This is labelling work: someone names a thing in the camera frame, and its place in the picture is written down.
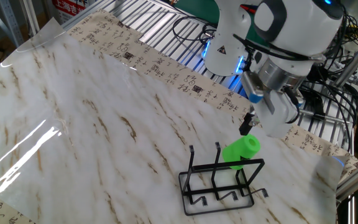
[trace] black cable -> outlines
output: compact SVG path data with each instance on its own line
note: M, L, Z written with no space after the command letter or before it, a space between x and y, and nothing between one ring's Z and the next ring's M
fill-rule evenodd
M212 37L201 38L201 36L204 34L204 32L207 31L206 25L204 25L204 27L203 27L203 32L202 32L199 36L197 36L197 38L195 38L195 39L189 39L189 38L185 38L185 37L179 36L179 35L176 33L175 28L176 28L176 26L177 26L181 21L183 21L183 20L185 20L185 19L199 19L199 17L196 17L196 16L185 16L185 17L182 17L182 18L177 19L177 20L173 23L173 25L172 25L172 32L173 32L173 35L174 35L175 37L177 37L177 38L179 38L179 39L182 39L182 40L190 40L190 41L197 41L197 40L199 40L199 41L201 41L201 42L203 42L203 41L205 42L206 40L209 40L209 39L212 38ZM217 26L217 24L213 24L213 23L210 23L210 22L207 22L206 24L210 24L209 26Z
M300 90L308 91L308 92L311 92L311 93L316 93L316 94L318 94L319 96L323 96L323 97L325 97L325 98L327 98L327 99L332 100L333 102L335 102L335 100L334 100L333 97L328 96L328 95L326 95L326 94L323 94L323 93L321 93L321 92L318 92L318 91L316 91L316 90L314 90L314 89L312 89L312 88L310 88L310 87L308 87L308 86L302 85L302 86L300 87ZM344 105L342 105L342 104L338 104L338 107L342 107L344 110L346 110L346 111L349 113L349 115L351 116L351 118L352 118L352 120L353 120L353 123L355 124L355 120L357 119L357 115L353 114L353 113L350 111L349 108L346 108L346 107L345 107Z
M262 45L259 45L259 44L256 44L248 39L243 39L241 37L239 37L237 34L233 34L233 37L236 38L237 40L239 40L245 47L249 47L251 48L252 50L258 50L262 53L265 53L265 54L269 54L271 56L274 56L274 57L278 57L278 58L282 58L282 59L285 59L285 60L292 60L292 61L305 61L305 60L311 60L311 58L307 57L307 56L304 56L304 55L300 55L300 54L297 54L297 53L294 53L292 52L291 54L293 55L292 57L290 56L286 56L286 55L280 55L280 54L276 54L274 52L272 52L270 49L262 46Z
M321 79L324 80L323 75L321 74L320 70L317 70ZM329 87L329 85L327 83L325 83L324 81L322 82L323 85L328 89L328 91L332 94L332 96L334 97L334 102L337 103L338 105L340 105L340 103L338 102L338 100L335 97L335 94L333 93L332 89ZM338 106L339 112L341 112L342 115L342 119L344 120L344 124L345 124L345 128L346 128L346 132L347 132L347 137L349 140L349 145L348 145L348 149L347 151L349 152L351 150L351 133L349 131L349 127L347 127L347 121L345 118L345 114L343 113L343 110L340 106Z

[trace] green object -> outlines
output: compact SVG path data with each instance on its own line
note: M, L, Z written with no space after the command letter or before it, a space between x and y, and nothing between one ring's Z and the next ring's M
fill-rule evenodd
M219 21L219 8L215 0L179 0L175 7L208 22L218 23ZM255 32L254 15L249 15L251 17L251 27L249 28L247 39L268 47L269 45Z
M222 156L225 162L237 162L241 160L241 157L251 159L259 150L260 143L258 139L248 134L233 142L230 146L225 147ZM230 168L239 170L242 169L242 166L231 166Z

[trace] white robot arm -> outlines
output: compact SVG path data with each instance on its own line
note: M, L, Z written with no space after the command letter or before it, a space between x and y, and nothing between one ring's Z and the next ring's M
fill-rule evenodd
M224 2L239 4L240 1ZM298 117L300 105L296 104L303 101L298 87L311 66L324 60L323 52L341 25L342 16L342 6L335 0L263 0L255 13L254 24L258 35L274 49L261 50L266 54L258 51L260 46L245 40L246 34L233 29L227 31L235 34L243 47L256 50L256 63L252 71L242 73L241 82L268 136L284 137ZM219 20L218 31L221 26L230 27L230 24ZM233 41L231 37L225 38L229 39L226 42ZM219 39L216 35L211 43ZM209 69L208 59L205 58L205 65Z

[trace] warning label sticker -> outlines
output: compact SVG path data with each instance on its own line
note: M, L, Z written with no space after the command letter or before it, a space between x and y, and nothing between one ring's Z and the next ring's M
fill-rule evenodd
M226 50L224 49L224 46L218 49L218 52L221 52L222 54L226 54Z

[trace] white marble tabletop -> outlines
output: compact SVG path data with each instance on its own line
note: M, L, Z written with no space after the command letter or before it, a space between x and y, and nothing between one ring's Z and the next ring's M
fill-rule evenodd
M42 224L334 223L341 158L287 146L259 128L251 133L265 166L251 189L269 197L255 193L243 210L184 214L178 174L189 145L194 165L212 163L214 143L240 138L241 122L50 21L0 64L0 199ZM211 185L207 175L192 178L194 189ZM224 185L232 175L217 179ZM207 199L209 207L237 203Z

